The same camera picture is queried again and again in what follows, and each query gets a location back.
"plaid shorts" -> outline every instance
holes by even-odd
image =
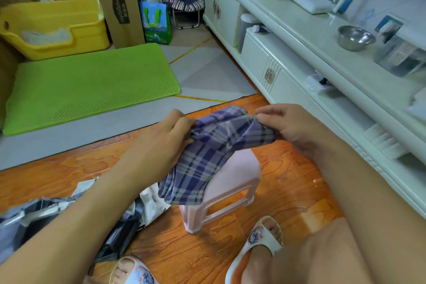
[[[191,138],[159,184],[158,195],[172,205],[200,204],[207,184],[235,151],[271,144],[276,135],[245,109],[230,106],[198,119]]]

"green perforated mat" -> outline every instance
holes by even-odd
[[[20,134],[180,92],[158,44],[23,63],[6,104],[3,133]]]

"yellow plastic bin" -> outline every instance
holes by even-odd
[[[109,47],[97,0],[12,4],[0,10],[0,34],[34,61]]]

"cabinet knob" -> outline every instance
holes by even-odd
[[[272,70],[271,68],[267,69],[266,73],[265,73],[265,80],[266,80],[266,82],[272,83],[272,81],[274,80],[274,77],[275,77],[274,70]]]

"forearm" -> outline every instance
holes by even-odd
[[[102,175],[23,245],[0,267],[0,278],[16,284],[81,283],[106,236],[138,195],[118,172]]]
[[[426,278],[426,220],[342,140],[315,159],[377,283]]]

